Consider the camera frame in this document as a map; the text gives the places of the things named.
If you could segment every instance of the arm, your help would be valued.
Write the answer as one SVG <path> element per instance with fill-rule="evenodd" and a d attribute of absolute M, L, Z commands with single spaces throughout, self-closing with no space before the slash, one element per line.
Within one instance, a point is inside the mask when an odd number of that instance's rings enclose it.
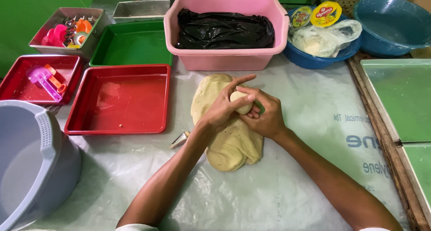
<path fill-rule="evenodd" d="M 119 220 L 117 228 L 135 223 L 156 227 L 160 223 L 218 128 L 228 121 L 235 109 L 254 101 L 254 96 L 248 96 L 230 102 L 229 96 L 235 86 L 255 77 L 236 78 L 223 89 L 196 124 L 185 145 L 144 184 Z"/>
<path fill-rule="evenodd" d="M 258 89 L 237 87 L 237 90 L 256 95 L 256 99 L 265 107 L 262 115 L 258 114 L 257 107 L 253 107 L 247 115 L 240 116 L 241 120 L 250 129 L 274 140 L 286 150 L 301 165 L 353 230 L 385 228 L 390 231 L 402 231 L 394 216 L 377 198 L 312 150 L 285 126 L 279 99 Z"/>

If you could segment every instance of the green wall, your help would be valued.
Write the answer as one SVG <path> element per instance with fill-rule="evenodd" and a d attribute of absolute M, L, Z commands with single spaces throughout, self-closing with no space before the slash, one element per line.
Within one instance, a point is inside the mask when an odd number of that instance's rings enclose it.
<path fill-rule="evenodd" d="M 16 58 L 39 53 L 29 42 L 59 7 L 89 7 L 92 0 L 0 0 L 0 77 Z"/>

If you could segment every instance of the plastic bag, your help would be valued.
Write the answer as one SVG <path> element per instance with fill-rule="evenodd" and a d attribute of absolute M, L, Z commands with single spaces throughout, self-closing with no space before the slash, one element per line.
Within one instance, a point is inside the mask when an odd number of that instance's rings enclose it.
<path fill-rule="evenodd" d="M 265 16 L 239 13 L 202 13 L 188 9 L 178 13 L 181 27 L 178 49 L 272 48 L 274 27 Z"/>
<path fill-rule="evenodd" d="M 324 28 L 312 25 L 296 31 L 292 45 L 316 57 L 336 57 L 361 32 L 362 25 L 356 20 L 342 20 Z"/>

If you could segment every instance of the wooden board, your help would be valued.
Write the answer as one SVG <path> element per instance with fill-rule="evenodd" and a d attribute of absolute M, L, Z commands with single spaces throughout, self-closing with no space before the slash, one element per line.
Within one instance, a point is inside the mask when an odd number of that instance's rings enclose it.
<path fill-rule="evenodd" d="M 366 74 L 360 65 L 359 54 L 360 53 L 357 53 L 354 57 L 348 59 L 347 65 L 353 81 L 356 84 L 365 110 L 371 120 L 377 139 L 380 142 L 386 161 L 391 169 L 392 179 L 394 180 L 401 203 L 406 211 L 410 227 L 412 228 L 412 231 L 431 231 L 424 212 L 422 211 L 420 202 L 416 196 L 412 182 L 398 153 L 398 149 L 401 148 L 401 145 L 400 143 L 392 141 L 391 135 L 389 134 L 389 131 L 386 128 L 386 125 L 383 122 L 366 85 L 364 84 Z"/>

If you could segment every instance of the pink plastic basin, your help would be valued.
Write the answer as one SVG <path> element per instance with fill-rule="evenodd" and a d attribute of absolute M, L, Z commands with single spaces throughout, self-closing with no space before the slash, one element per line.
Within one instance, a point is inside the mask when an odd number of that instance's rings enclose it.
<path fill-rule="evenodd" d="M 177 49 L 177 14 L 181 9 L 196 13 L 232 12 L 247 16 L 266 16 L 274 26 L 273 48 L 231 50 L 186 50 Z M 165 36 L 168 50 L 178 55 L 187 70 L 240 71 L 262 70 L 272 56 L 283 51 L 288 41 L 289 17 L 278 0 L 175 0 L 165 14 Z"/>

